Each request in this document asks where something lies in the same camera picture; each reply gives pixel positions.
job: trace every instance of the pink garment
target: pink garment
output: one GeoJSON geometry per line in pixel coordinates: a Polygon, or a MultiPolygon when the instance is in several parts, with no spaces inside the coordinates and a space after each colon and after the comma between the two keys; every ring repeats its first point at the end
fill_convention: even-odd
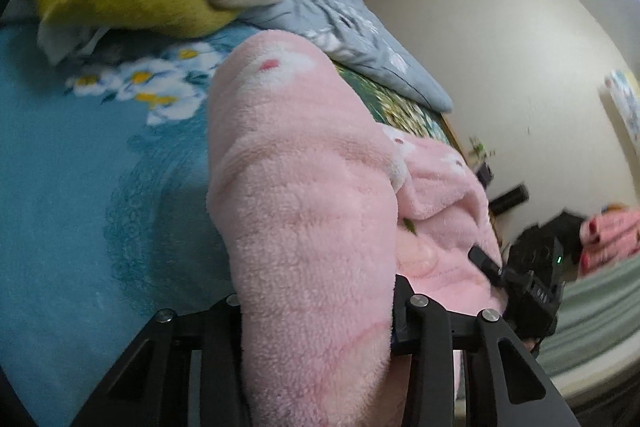
{"type": "Polygon", "coordinates": [[[466,260],[480,242],[499,261],[481,186],[452,149],[397,133],[292,34],[261,32],[216,72],[207,206],[260,427],[399,425],[409,364],[390,363],[396,266],[449,309],[502,308],[466,260]]]}
{"type": "Polygon", "coordinates": [[[640,251],[640,210],[616,210],[591,217],[580,227],[580,276],[622,261],[640,251]]]}

